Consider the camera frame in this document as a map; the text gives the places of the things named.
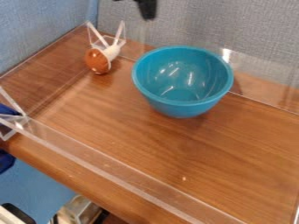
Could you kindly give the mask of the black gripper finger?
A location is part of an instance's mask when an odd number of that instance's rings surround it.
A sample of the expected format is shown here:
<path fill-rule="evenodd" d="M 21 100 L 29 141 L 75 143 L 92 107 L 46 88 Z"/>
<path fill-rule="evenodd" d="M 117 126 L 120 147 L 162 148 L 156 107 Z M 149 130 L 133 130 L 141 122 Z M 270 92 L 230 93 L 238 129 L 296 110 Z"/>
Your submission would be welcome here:
<path fill-rule="evenodd" d="M 156 17 L 157 0 L 134 0 L 140 14 L 144 20 L 152 20 Z"/>

